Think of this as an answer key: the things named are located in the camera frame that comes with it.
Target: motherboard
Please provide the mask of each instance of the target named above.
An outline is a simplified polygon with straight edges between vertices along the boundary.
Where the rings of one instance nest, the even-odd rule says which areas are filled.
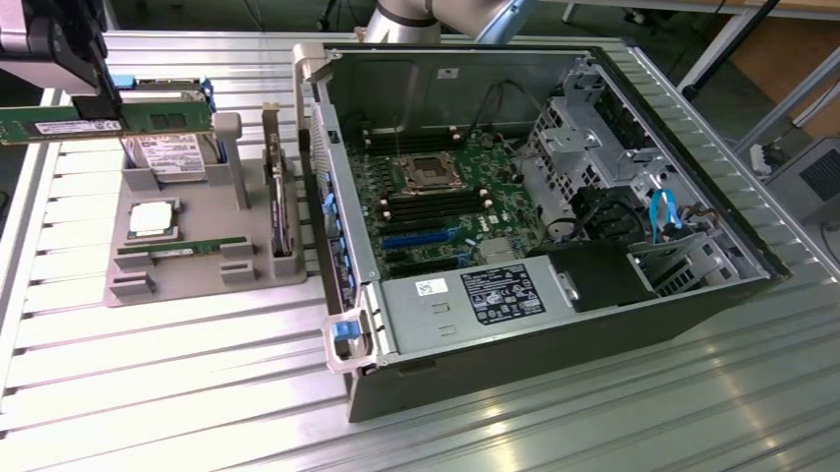
[[[376,154],[354,149],[350,168],[384,278],[525,257],[544,230],[503,136]]]

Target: gray robot arm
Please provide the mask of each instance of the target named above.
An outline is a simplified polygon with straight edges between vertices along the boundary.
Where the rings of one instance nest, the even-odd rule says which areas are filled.
[[[537,0],[380,0],[365,42],[440,42],[441,23],[484,44],[511,41]]]

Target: power supply label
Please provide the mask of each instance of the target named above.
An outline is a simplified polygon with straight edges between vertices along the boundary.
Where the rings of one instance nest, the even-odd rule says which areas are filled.
[[[547,308],[525,265],[461,274],[476,318],[483,325],[545,313]]]

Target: sticker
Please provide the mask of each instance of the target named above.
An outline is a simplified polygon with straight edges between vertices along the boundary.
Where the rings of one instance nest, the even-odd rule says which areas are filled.
[[[174,249],[171,251],[154,251],[149,253],[153,259],[179,258],[181,256],[192,256],[193,249]]]
[[[483,325],[495,325],[545,313],[545,305],[525,265],[463,273],[461,280],[476,318]]]
[[[37,123],[43,135],[66,135],[70,133],[97,133],[98,131],[119,131],[122,126],[115,120],[51,121]]]
[[[417,282],[416,285],[419,286],[419,295],[421,295],[423,297],[449,291],[449,287],[447,286],[447,279],[444,278],[424,280],[423,282]]]
[[[459,79],[459,69],[439,69],[437,77],[440,79]]]
[[[204,172],[205,160],[196,135],[153,135],[134,139],[155,174]]]

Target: green circuit board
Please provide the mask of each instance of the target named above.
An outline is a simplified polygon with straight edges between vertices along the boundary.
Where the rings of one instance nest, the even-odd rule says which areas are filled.
[[[0,143],[26,145],[69,140],[125,138],[146,134],[213,132],[210,106],[204,101],[125,103],[122,121],[82,120],[73,106],[0,109]]]
[[[452,261],[457,258],[459,267],[485,264],[480,246],[488,239],[507,237],[519,258],[525,257],[525,253],[540,240],[544,231],[543,223],[528,192],[521,183],[513,179],[516,167],[512,165],[511,154],[504,144],[496,143],[493,148],[485,148],[479,144],[479,139],[475,139],[447,153],[452,156],[461,178],[461,190],[487,189],[489,192],[487,198],[493,205],[481,212],[440,218],[445,220],[447,229],[455,232],[451,241],[389,250],[384,249],[384,240],[389,236],[382,236],[380,231],[392,223],[384,217],[381,201],[389,194],[407,193],[407,159],[435,153],[372,156],[364,152],[354,152],[350,155],[350,168],[373,252],[386,279],[401,276],[392,273],[394,267],[416,263]],[[390,188],[386,188],[389,179],[384,178],[384,172],[390,177]],[[390,257],[394,253],[404,253],[407,258],[399,262],[392,261]]]

